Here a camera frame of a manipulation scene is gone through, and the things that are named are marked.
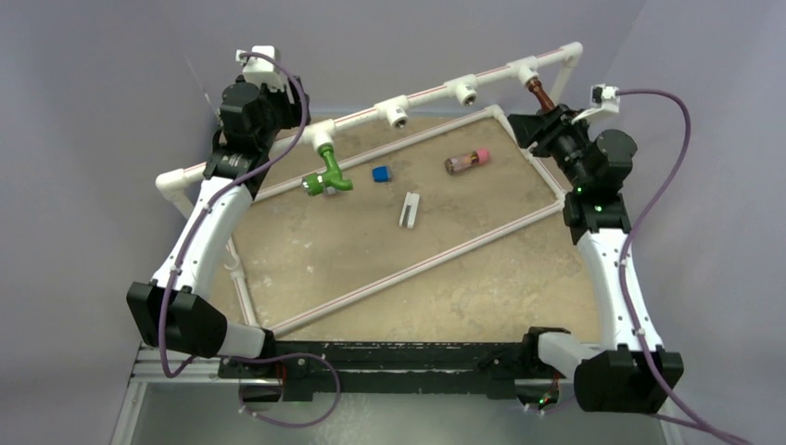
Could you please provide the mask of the brown faucet with blue cap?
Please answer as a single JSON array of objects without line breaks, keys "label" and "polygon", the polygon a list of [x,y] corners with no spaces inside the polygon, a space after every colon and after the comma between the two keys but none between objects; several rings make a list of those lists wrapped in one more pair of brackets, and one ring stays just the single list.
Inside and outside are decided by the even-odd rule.
[{"label": "brown faucet with blue cap", "polygon": [[544,90],[542,82],[538,77],[530,78],[526,82],[526,88],[539,102],[540,110],[543,114],[549,113],[555,108],[553,101]]}]

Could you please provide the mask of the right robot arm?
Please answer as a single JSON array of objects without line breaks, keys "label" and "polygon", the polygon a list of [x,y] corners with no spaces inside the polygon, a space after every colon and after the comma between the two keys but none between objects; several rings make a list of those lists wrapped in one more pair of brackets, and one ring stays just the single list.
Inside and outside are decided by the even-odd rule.
[{"label": "right robot arm", "polygon": [[510,114],[507,121],[516,144],[535,158],[553,159],[571,184],[564,224],[590,273],[602,327],[599,350],[562,328],[530,328],[523,370],[542,377],[554,369],[571,380],[585,412],[658,413],[684,364],[653,326],[630,250],[632,223],[621,188],[633,170],[636,142],[616,129],[590,137],[588,124],[564,105]]}]

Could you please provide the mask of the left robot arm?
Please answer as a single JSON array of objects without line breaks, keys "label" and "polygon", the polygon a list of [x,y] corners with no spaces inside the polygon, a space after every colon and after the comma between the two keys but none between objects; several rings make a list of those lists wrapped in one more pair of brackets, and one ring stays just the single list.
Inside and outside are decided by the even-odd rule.
[{"label": "left robot arm", "polygon": [[170,255],[146,283],[134,282],[126,301],[143,341],[203,358],[240,357],[252,378],[273,373],[268,331],[229,321],[208,301],[227,243],[264,180],[278,133],[310,121],[299,77],[285,91],[240,76],[222,92],[222,125],[212,137],[197,202]]}]

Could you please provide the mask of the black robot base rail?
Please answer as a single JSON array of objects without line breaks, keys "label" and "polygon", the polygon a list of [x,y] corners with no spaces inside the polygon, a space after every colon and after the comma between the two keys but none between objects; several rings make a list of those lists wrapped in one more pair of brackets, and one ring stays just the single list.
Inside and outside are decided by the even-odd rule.
[{"label": "black robot base rail", "polygon": [[483,395],[538,401],[560,373],[538,362],[530,341],[333,342],[279,340],[257,360],[224,359],[218,375],[280,384],[285,401],[317,393]]}]

